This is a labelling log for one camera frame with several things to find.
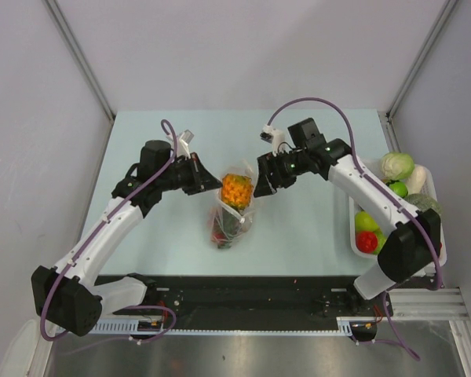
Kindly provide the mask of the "orange toy pineapple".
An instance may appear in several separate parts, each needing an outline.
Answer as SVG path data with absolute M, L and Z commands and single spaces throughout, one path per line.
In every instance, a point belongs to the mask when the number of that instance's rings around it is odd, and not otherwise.
M 250 177 L 238 174 L 226 174 L 222 179 L 221 201 L 233 210 L 242 213 L 250 205 L 253 195 Z

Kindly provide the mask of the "clear zip top bag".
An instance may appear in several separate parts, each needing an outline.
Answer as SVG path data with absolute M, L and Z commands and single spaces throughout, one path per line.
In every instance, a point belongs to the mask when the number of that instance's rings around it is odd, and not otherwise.
M 252 184 L 253 184 L 253 187 L 255 188 L 255 185 L 257 183 L 257 177 L 256 177 L 256 174 L 254 172 L 254 168 L 245 160 L 241 160 L 239 161 L 235 166 L 232 166 L 232 167 L 229 167 L 221 176 L 221 182 L 222 182 L 222 179 L 223 177 L 226 175 L 226 174 L 238 174 L 238 175 L 245 175 L 245 176 L 248 176 L 251 178 L 252 180 Z M 216 203 L 214 205 L 214 207 L 212 208 L 212 211 L 210 212 L 210 224 L 211 224 L 211 228 L 212 228 L 212 221 L 213 221 L 213 217 L 216 213 L 218 212 L 222 212 L 223 210 L 227 211 L 228 213 L 231 213 L 233 214 L 234 216 L 236 216 L 240 222 L 242 223 L 242 232 L 240 233 L 240 235 L 237 237 L 236 239 L 236 242 L 232 245 L 236 245 L 240 239 L 250 230 L 252 224 L 253 224 L 253 219 L 254 219 L 254 214 L 255 214 L 255 211 L 256 211 L 256 207 L 255 207 L 255 204 L 254 204 L 254 189 L 253 189 L 253 195 L 252 195 L 252 199 L 251 199 L 251 202 L 250 202 L 250 205 L 247 209 L 245 209 L 245 211 L 243 211 L 242 213 L 239 213 L 238 211 L 236 210 L 233 210 L 231 207 L 229 207 L 228 205 L 224 204 L 222 201 L 221 201 L 221 197 L 220 197 L 220 194 L 221 194 L 221 188 L 217 190 L 216 192 Z

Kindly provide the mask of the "green toy apple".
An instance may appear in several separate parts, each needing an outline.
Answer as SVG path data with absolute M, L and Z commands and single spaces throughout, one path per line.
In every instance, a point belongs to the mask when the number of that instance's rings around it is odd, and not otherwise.
M 356 232 L 375 232 L 380 229 L 377 222 L 363 210 L 356 213 L 354 223 Z

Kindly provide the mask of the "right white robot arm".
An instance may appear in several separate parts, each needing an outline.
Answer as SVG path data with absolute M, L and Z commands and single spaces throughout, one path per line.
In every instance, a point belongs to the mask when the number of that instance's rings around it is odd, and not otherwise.
M 341 139 L 327 141 L 311 118 L 289 126 L 294 147 L 280 150 L 283 132 L 270 125 L 260 137 L 272 151 L 257 158 L 258 178 L 254 197 L 270 196 L 292 186 L 305 173 L 320 175 L 344 191 L 377 223 L 387 240 L 377 262 L 353 283 L 346 295 L 348 309 L 364 315 L 374 307 L 374 298 L 410 279 L 439 260 L 440 216 L 422 211 L 400 198 L 360 163 L 352 148 Z

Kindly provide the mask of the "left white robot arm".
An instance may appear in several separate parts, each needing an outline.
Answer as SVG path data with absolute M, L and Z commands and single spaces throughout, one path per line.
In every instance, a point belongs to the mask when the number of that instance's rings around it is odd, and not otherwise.
M 155 282 L 137 273 L 98 285 L 103 266 L 127 234 L 159 203 L 164 192 L 191 196 L 222 183 L 194 152 L 178 156 L 166 141 L 147 141 L 140 159 L 115 186 L 99 221 L 55 266 L 39 266 L 31 276 L 35 310 L 77 336 L 87 335 L 101 316 L 133 307 L 152 312 L 158 304 Z

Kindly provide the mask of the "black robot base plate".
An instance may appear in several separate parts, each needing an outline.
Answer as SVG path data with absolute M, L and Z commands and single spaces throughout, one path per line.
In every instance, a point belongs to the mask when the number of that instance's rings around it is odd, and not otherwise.
M 362 299 L 351 276 L 152 276 L 137 312 L 163 304 L 177 330 L 326 331 L 339 317 L 377 320 L 393 311 L 388 299 Z

